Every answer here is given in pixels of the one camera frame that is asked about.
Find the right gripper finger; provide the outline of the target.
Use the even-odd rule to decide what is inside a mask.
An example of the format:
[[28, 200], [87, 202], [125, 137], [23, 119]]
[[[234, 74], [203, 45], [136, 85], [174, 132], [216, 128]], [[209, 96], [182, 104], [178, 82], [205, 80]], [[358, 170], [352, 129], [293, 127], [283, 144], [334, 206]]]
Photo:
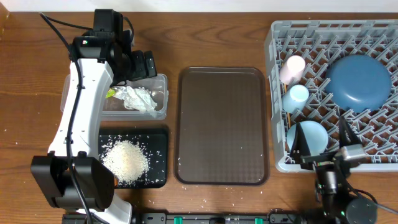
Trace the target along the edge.
[[310, 156], [310, 149], [305, 138], [305, 133], [299, 123], [295, 128], [295, 137], [290, 150], [290, 157], [296, 164], [301, 164], [303, 156]]
[[340, 147], [352, 146], [356, 144], [362, 145], [360, 138], [351, 129], [351, 126], [343, 116], [340, 116], [338, 122], [339, 129], [339, 145]]

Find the white bowl blue rim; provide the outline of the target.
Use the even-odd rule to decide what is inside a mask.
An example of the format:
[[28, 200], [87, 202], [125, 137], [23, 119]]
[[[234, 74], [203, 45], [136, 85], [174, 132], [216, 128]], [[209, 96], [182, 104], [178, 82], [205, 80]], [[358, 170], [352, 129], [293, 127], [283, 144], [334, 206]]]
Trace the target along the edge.
[[326, 129], [315, 121], [302, 121], [299, 124], [303, 129], [311, 155], [317, 156], [323, 153], [328, 145]]

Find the large white tissue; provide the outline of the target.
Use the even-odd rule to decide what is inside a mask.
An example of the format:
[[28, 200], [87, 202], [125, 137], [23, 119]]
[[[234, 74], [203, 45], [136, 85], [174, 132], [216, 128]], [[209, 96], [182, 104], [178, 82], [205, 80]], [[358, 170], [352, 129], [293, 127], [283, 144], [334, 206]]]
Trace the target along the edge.
[[140, 112], [155, 111], [157, 103], [152, 99], [151, 92], [145, 88], [124, 87], [121, 90], [121, 99], [128, 110]]

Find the small white tissue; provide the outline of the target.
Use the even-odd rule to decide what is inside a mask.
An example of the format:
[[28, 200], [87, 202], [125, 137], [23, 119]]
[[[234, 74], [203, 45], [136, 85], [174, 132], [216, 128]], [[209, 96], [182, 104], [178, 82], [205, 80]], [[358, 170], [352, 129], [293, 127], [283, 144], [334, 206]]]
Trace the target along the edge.
[[113, 97], [123, 100], [124, 97], [127, 95], [127, 87], [126, 86], [114, 86], [112, 87], [112, 90], [114, 91]]

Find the light blue cup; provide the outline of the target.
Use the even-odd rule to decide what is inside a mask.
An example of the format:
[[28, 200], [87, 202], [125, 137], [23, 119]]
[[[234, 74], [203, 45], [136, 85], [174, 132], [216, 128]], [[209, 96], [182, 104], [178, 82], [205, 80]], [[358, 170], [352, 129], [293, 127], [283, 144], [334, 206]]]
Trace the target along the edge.
[[287, 113], [302, 111], [309, 97], [309, 90], [303, 85], [294, 85], [282, 97], [282, 109]]

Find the green orange snack wrapper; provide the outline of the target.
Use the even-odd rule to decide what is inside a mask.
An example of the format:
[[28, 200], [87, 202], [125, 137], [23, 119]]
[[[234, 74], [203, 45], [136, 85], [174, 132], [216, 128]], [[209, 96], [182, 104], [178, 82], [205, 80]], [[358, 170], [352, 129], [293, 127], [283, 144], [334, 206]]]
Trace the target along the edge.
[[114, 96], [115, 93], [116, 93], [116, 90], [113, 88], [110, 88], [106, 94], [106, 98], [110, 98], [110, 97]]

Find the dark blue plate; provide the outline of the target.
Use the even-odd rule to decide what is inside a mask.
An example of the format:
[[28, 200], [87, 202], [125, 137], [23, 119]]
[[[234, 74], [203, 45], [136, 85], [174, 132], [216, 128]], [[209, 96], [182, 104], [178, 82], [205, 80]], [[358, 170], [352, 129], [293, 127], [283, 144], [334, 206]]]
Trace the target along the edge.
[[330, 65], [325, 90], [343, 110], [378, 110], [389, 98], [392, 80], [387, 68], [367, 55], [349, 55]]

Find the pink cup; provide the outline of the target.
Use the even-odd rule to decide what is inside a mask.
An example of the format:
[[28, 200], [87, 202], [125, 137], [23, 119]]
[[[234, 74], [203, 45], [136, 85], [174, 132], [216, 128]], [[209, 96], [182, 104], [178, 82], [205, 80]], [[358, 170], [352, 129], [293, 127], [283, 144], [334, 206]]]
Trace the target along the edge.
[[288, 85], [293, 80], [301, 79], [305, 66], [306, 62], [303, 57], [290, 56], [279, 70], [279, 80]]

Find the orange carrot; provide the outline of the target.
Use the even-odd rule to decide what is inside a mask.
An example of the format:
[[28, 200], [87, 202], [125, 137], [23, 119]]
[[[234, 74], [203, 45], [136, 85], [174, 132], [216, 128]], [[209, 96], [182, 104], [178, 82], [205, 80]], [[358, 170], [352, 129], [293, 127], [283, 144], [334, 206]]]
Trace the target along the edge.
[[118, 180], [118, 178], [116, 176], [114, 176], [114, 186], [115, 186], [115, 188], [118, 187], [118, 184], [119, 184], [119, 180]]

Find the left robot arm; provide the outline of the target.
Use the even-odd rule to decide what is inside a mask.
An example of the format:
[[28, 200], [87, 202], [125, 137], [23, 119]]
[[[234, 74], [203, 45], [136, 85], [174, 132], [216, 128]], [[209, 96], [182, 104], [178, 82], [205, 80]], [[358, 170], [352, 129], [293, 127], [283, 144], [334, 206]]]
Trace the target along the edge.
[[130, 203], [115, 194], [115, 177], [98, 159], [106, 94], [120, 83], [157, 75], [152, 52], [133, 50], [134, 30], [112, 9], [96, 9], [93, 27], [66, 43], [70, 64], [67, 100], [57, 133], [30, 171], [48, 204], [77, 212], [83, 223], [135, 223]]

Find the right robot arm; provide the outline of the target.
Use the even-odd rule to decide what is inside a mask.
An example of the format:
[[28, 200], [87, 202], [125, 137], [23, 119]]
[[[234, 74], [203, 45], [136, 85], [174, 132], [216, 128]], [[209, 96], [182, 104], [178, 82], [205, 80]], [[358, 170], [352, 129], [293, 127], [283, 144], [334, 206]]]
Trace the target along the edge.
[[354, 189], [347, 178], [350, 169], [366, 158], [359, 137], [343, 118], [339, 118], [339, 149], [317, 156], [310, 153], [301, 124], [295, 128], [290, 157], [305, 170], [315, 171], [315, 198], [322, 206], [297, 215], [294, 223], [375, 223], [377, 200], [363, 190]]

